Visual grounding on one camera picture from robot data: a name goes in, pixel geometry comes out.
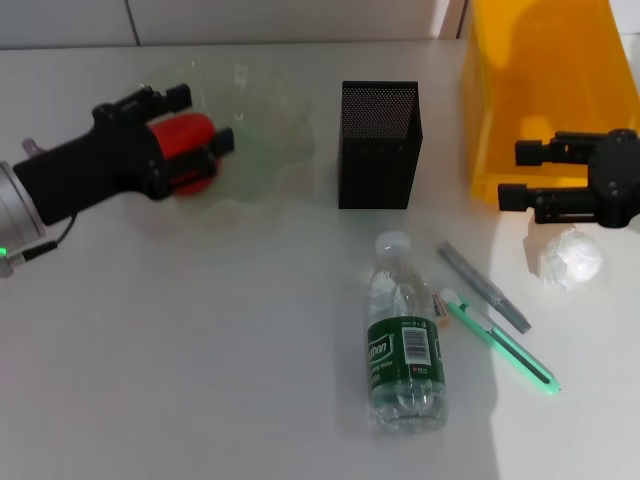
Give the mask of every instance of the white bottle cap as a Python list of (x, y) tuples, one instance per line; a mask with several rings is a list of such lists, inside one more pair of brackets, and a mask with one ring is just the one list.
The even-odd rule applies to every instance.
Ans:
[(385, 232), (376, 239), (376, 252), (381, 252), (391, 247), (400, 247), (403, 250), (411, 249), (409, 237), (404, 232)]

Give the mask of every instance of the green utility knife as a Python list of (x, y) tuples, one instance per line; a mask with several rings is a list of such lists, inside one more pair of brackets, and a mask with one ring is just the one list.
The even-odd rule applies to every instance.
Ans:
[(440, 297), (451, 313), (466, 323), (480, 338), (498, 350), (518, 370), (524, 373), (545, 392), (555, 394), (560, 385), (553, 374), (533, 355), (518, 345), (497, 324), (469, 305), (469, 302), (450, 288), (445, 288)]

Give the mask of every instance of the yellow plastic box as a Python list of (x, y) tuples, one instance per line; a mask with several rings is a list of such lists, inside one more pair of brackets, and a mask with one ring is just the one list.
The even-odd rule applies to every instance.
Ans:
[(518, 140), (638, 130), (640, 99), (607, 0), (474, 0), (462, 90), (472, 195), (579, 187), (587, 167), (516, 167)]

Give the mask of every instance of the white tabletop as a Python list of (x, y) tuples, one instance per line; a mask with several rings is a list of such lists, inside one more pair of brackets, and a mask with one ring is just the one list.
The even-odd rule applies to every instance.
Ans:
[[(259, 202), (181, 215), (173, 200), (122, 195), (80, 214), (59, 251), (0, 283), (2, 478), (637, 478), (640, 228), (580, 227), (607, 262), (582, 290), (548, 289), (529, 273), (531, 215), (470, 200), (461, 176), (464, 49), (0, 53), (0, 156), (10, 163), (24, 158), (24, 137), (46, 148), (77, 136), (96, 104), (161, 65), (214, 51), (253, 55), (304, 84), (315, 137), (313, 158), (281, 172)], [(425, 138), (406, 212), (337, 208), (345, 79), (420, 82)], [(562, 392), (545, 396), (455, 321), (440, 333), (448, 425), (372, 436), (363, 301), (374, 239), (388, 229), (409, 232), (434, 285), (478, 298), (437, 258), (443, 239), (499, 285), (533, 328), (521, 336), (492, 316)]]

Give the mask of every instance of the pen holder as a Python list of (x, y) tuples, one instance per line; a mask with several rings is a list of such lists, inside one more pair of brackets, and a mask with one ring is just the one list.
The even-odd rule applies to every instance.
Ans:
[(418, 82), (343, 82), (341, 209), (406, 209), (422, 125)]

